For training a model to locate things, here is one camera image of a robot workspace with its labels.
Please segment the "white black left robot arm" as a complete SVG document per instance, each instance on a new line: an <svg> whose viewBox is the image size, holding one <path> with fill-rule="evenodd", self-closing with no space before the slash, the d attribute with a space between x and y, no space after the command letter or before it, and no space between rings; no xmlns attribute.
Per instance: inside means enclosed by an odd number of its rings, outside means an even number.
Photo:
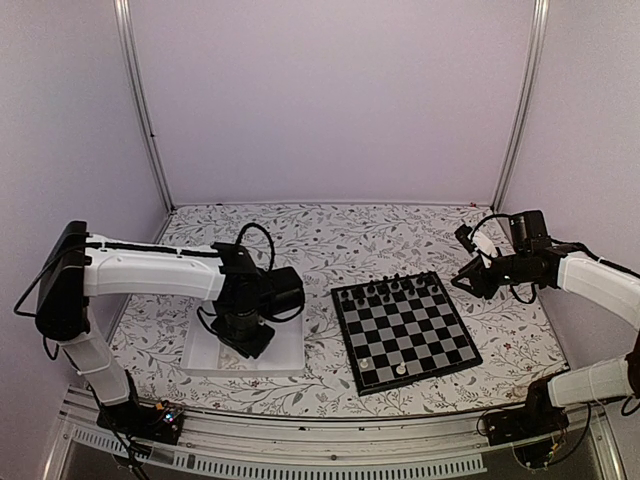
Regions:
<svg viewBox="0 0 640 480"><path fill-rule="evenodd" d="M292 267L261 268L236 237L232 243L165 246L94 235L83 221L63 230L34 284L34 322L40 334L69 356L111 419L128 434L148 426L148 412L89 315L92 297L170 295L212 304L206 325L224 345L258 358L305 307L303 282Z"/></svg>

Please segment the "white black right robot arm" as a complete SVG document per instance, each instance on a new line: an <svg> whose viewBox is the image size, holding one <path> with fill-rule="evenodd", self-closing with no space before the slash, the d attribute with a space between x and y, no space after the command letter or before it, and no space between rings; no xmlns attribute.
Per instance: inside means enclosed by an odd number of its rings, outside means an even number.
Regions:
<svg viewBox="0 0 640 480"><path fill-rule="evenodd" d="M639 274L606 260L577 241L548 233L539 210L492 214L476 226L455 230L457 241L474 256L451 284L490 300L500 287L531 287L532 295L551 288L584 300L639 331ZM553 374L528 387L517 427L537 436L563 408L581 403L639 399L639 341L618 357Z"/></svg>

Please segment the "black white chessboard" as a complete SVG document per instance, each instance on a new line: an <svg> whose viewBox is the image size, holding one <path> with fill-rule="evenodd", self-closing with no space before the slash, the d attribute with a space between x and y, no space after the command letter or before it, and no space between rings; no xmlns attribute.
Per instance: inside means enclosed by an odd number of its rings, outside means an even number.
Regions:
<svg viewBox="0 0 640 480"><path fill-rule="evenodd" d="M331 290L359 396L468 370L483 363L437 273L384 277ZM360 360L369 359L362 370ZM396 373L404 364L406 373Z"/></svg>

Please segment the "white plastic tray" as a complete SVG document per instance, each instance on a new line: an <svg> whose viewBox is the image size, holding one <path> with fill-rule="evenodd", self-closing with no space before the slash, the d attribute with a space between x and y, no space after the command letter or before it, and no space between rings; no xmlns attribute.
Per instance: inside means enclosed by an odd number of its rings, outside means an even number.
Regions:
<svg viewBox="0 0 640 480"><path fill-rule="evenodd" d="M305 369L303 315L273 323L216 315L214 304L197 307L180 360L181 369L204 377L287 377Z"/></svg>

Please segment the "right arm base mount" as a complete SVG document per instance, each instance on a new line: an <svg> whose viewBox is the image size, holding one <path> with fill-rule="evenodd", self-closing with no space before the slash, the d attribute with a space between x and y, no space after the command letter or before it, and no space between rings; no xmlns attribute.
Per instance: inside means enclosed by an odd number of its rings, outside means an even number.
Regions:
<svg viewBox="0 0 640 480"><path fill-rule="evenodd" d="M564 408L534 396L516 408L484 412L476 424L490 446L510 444L517 463L528 470L546 469L555 460L568 434Z"/></svg>

